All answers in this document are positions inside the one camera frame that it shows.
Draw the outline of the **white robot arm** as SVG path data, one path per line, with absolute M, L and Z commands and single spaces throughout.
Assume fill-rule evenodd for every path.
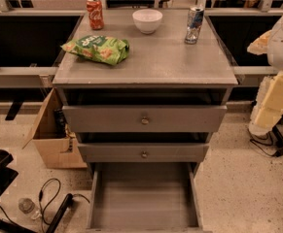
M 264 77 L 250 116 L 250 133 L 263 136 L 283 116 L 283 16 L 271 30 L 251 43 L 247 51 L 255 55 L 265 53 L 268 64 L 278 70 L 277 75 Z

